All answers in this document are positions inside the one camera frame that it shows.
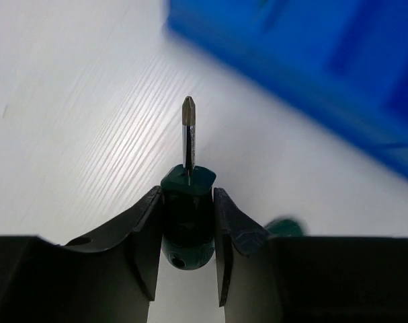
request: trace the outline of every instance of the wood grain surface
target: wood grain surface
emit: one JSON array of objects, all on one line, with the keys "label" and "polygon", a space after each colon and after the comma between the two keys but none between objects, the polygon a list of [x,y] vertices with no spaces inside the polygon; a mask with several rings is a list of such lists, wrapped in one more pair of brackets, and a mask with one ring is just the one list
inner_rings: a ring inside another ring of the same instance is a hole
[{"label": "wood grain surface", "polygon": [[[181,163],[197,104],[198,165],[265,224],[408,236],[408,183],[185,42],[156,0],[0,1],[0,234],[65,243]],[[223,322],[215,265],[161,261],[149,322]]]}]

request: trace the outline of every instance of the phillips screwdriver tip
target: phillips screwdriver tip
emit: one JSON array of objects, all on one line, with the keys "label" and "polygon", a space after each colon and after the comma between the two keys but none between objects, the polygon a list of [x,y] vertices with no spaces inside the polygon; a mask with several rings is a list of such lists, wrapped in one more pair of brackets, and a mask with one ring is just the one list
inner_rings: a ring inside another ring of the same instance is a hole
[{"label": "phillips screwdriver tip", "polygon": [[194,126],[196,124],[195,102],[191,96],[186,96],[183,102],[183,125]]}]

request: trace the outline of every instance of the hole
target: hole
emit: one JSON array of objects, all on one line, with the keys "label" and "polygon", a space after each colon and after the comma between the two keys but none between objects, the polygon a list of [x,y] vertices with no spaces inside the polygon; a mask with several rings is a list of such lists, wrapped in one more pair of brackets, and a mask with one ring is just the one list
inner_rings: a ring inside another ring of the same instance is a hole
[{"label": "hole", "polygon": [[84,244],[89,244],[91,241],[92,240],[88,237],[78,237],[68,242],[67,246],[82,246]]},{"label": "hole", "polygon": [[176,266],[177,268],[184,268],[184,266],[186,265],[186,264],[184,263],[184,261],[182,261],[181,259],[177,258],[176,256],[174,256],[174,257],[172,258],[172,264],[173,264],[174,266]]}]

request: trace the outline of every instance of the white surface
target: white surface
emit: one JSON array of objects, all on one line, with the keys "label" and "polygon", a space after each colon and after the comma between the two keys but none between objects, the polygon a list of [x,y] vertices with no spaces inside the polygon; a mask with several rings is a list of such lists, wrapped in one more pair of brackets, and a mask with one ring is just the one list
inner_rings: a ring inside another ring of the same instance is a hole
[{"label": "white surface", "polygon": [[[197,103],[197,163],[261,224],[408,236],[408,183],[184,43],[156,0],[0,0],[0,234],[65,243],[133,205],[181,163]],[[149,322],[222,322],[215,265],[161,261]]]}]

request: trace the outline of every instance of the green object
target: green object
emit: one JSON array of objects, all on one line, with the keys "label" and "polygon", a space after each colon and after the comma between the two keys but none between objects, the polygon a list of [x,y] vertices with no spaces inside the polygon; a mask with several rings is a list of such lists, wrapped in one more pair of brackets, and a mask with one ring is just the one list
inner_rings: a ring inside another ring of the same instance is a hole
[{"label": "green object", "polygon": [[269,222],[265,228],[279,237],[303,237],[305,236],[304,229],[296,220],[284,218],[275,219]]},{"label": "green object", "polygon": [[162,251],[176,268],[204,266],[214,252],[212,185],[216,174],[196,166],[190,176],[177,165],[162,179],[165,198]]}]

